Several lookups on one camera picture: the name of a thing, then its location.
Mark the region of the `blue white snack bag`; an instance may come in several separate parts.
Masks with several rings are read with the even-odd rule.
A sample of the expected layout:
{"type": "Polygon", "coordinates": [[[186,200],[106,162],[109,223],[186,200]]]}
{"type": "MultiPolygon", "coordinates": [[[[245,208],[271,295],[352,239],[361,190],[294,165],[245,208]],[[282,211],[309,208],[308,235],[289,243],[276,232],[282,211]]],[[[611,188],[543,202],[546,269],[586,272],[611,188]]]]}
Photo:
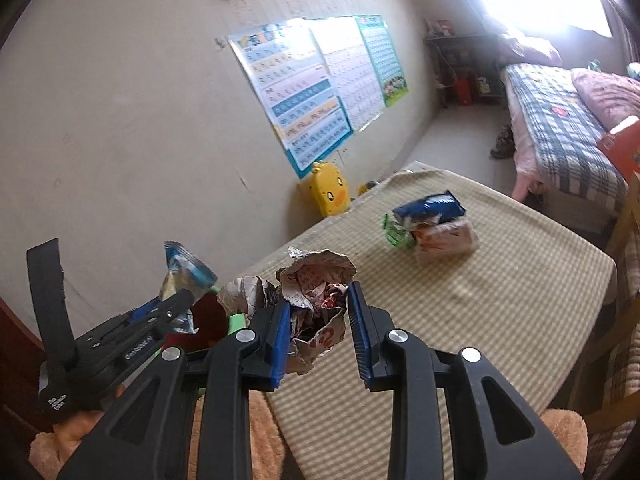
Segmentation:
{"type": "Polygon", "coordinates": [[[193,304],[210,292],[217,281],[217,275],[209,266],[174,240],[164,243],[167,272],[160,285],[158,298],[165,301],[181,289],[193,295],[193,304]]]}

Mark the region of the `red white wrapper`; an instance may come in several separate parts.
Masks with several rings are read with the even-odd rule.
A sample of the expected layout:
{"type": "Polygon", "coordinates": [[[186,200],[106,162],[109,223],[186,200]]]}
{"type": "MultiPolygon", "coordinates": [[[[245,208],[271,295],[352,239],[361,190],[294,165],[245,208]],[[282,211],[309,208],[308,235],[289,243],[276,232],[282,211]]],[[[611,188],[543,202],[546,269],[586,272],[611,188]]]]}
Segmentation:
{"type": "Polygon", "coordinates": [[[228,315],[252,318],[260,309],[284,300],[291,305],[288,373],[303,375],[314,361],[344,339],[346,292],[356,275],[347,256],[329,249],[306,252],[288,248],[288,266],[276,272],[277,284],[262,276],[241,276],[224,284],[217,300],[228,315]]]}

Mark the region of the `wooden chair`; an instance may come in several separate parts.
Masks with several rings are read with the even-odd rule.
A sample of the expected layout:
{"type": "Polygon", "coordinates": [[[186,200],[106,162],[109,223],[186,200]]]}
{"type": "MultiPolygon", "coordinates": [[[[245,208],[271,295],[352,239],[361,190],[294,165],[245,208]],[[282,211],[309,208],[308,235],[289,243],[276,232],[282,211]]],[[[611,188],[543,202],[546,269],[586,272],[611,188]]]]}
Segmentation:
{"type": "MultiPolygon", "coordinates": [[[[623,211],[618,217],[605,252],[620,263],[626,247],[639,232],[639,175],[633,174],[623,211]]],[[[620,307],[620,297],[626,289],[616,289],[612,307],[604,307],[601,316],[604,324],[598,324],[588,339],[576,365],[576,373],[568,407],[584,418],[590,436],[602,434],[639,418],[639,393],[625,394],[620,400],[606,402],[604,359],[630,338],[639,324],[639,294],[629,295],[628,307],[620,307]]]]}

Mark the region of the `green small wrapper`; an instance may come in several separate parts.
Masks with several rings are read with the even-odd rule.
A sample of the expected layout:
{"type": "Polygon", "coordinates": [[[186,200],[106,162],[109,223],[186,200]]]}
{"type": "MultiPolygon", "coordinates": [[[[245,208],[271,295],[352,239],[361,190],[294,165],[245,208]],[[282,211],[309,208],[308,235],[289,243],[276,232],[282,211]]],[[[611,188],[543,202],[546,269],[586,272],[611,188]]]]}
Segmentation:
{"type": "Polygon", "coordinates": [[[383,218],[383,231],[386,240],[396,248],[411,249],[416,246],[416,237],[413,234],[416,224],[411,220],[396,217],[394,214],[386,214],[383,218]]]}

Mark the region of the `yellow toy vehicle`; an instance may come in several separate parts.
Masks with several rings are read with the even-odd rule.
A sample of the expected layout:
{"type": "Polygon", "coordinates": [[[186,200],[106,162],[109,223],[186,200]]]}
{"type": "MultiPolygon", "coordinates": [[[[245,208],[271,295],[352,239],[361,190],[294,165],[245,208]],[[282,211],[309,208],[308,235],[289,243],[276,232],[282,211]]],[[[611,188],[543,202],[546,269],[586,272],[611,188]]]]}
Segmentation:
{"type": "Polygon", "coordinates": [[[372,188],[376,188],[377,186],[378,186],[378,181],[375,181],[375,180],[368,181],[358,186],[357,193],[359,196],[363,196],[363,194],[366,194],[367,192],[371,191],[372,188]]]}

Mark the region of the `shoes on floor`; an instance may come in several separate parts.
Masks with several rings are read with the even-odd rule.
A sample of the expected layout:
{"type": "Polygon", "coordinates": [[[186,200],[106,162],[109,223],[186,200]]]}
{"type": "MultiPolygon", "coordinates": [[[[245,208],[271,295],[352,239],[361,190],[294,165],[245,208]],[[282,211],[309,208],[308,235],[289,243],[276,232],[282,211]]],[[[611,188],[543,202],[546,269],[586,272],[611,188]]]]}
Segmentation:
{"type": "Polygon", "coordinates": [[[490,150],[490,156],[494,159],[508,159],[515,153],[515,143],[512,128],[505,125],[496,137],[494,147],[490,150]]]}

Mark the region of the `plaid bed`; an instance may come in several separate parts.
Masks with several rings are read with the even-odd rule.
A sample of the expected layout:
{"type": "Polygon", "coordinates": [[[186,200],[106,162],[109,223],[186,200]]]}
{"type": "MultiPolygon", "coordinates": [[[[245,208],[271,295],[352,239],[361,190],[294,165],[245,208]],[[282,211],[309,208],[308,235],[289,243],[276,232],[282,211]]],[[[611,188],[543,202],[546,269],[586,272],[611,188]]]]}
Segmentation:
{"type": "Polygon", "coordinates": [[[501,71],[515,145],[511,197],[541,200],[552,220],[602,233],[622,211],[627,185],[597,148],[604,128],[579,96],[572,72],[536,64],[501,71]]]}

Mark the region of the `yellow duck toy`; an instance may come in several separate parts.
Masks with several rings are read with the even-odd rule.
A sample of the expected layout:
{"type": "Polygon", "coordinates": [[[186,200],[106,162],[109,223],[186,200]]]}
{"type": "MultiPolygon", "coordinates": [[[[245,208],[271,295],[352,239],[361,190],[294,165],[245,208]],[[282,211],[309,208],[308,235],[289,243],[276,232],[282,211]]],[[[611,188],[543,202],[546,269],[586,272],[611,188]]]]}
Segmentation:
{"type": "Polygon", "coordinates": [[[300,199],[323,218],[349,210],[350,192],[341,169],[334,162],[319,160],[306,168],[298,185],[300,199]]]}

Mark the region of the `orange book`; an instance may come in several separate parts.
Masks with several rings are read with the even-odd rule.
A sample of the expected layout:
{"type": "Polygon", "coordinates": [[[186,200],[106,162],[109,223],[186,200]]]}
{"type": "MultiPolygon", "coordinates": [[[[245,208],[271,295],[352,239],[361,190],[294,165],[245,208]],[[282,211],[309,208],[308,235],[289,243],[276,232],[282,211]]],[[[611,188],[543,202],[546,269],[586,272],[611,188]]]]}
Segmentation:
{"type": "Polygon", "coordinates": [[[597,142],[627,183],[639,172],[640,122],[638,116],[629,116],[597,142]]]}

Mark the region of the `pink blanket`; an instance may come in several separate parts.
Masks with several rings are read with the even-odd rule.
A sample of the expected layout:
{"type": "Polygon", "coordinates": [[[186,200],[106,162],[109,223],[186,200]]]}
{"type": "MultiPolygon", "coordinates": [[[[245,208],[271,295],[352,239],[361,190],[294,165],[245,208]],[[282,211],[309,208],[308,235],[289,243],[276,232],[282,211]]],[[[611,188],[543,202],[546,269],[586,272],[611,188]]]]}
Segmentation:
{"type": "Polygon", "coordinates": [[[578,96],[606,131],[630,116],[639,116],[638,80],[588,68],[573,68],[570,76],[578,96]]]}

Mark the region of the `green bordered poster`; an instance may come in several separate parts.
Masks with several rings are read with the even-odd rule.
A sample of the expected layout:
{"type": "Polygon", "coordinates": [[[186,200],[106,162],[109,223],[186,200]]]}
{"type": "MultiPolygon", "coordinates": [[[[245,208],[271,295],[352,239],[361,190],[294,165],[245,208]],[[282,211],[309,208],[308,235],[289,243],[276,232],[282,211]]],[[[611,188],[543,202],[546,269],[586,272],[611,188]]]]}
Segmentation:
{"type": "Polygon", "coordinates": [[[381,15],[357,15],[356,23],[378,78],[386,107],[393,106],[408,92],[392,36],[381,15]]]}

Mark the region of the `dark shelf rack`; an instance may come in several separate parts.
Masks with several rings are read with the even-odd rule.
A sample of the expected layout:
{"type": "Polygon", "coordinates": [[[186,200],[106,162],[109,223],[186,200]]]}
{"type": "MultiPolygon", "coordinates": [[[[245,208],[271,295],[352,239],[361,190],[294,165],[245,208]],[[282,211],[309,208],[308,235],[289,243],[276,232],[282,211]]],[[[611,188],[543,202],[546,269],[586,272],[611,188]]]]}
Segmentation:
{"type": "Polygon", "coordinates": [[[424,44],[431,57],[442,108],[506,105],[495,34],[462,34],[447,20],[427,21],[424,44]]]}

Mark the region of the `pink pillow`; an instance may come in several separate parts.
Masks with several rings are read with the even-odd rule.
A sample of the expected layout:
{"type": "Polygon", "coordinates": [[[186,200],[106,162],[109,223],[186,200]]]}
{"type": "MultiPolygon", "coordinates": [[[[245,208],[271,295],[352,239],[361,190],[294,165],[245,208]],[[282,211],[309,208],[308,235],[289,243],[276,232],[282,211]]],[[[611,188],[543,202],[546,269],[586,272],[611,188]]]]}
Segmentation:
{"type": "Polygon", "coordinates": [[[498,63],[502,66],[521,63],[551,67],[563,65],[559,51],[549,40],[507,34],[498,36],[498,63]]]}

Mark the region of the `white chart poster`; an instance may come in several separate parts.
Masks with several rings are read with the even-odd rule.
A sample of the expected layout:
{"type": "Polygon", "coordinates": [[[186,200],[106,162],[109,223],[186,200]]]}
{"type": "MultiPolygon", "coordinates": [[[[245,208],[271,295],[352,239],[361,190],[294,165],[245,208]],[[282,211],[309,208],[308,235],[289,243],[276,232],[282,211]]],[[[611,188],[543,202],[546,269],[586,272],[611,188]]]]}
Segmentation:
{"type": "Polygon", "coordinates": [[[309,28],[352,128],[366,128],[382,113],[385,104],[356,20],[352,16],[311,20],[309,28]]]}

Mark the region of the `blue pinyin wall poster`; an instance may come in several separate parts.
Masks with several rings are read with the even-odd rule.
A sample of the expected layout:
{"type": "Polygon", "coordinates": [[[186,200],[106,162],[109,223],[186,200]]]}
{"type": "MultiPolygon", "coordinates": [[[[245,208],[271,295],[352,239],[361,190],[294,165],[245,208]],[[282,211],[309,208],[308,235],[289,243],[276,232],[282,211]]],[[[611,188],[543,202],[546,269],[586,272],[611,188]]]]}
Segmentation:
{"type": "Polygon", "coordinates": [[[352,135],[309,22],[294,18],[228,37],[288,161],[303,179],[352,135]]]}

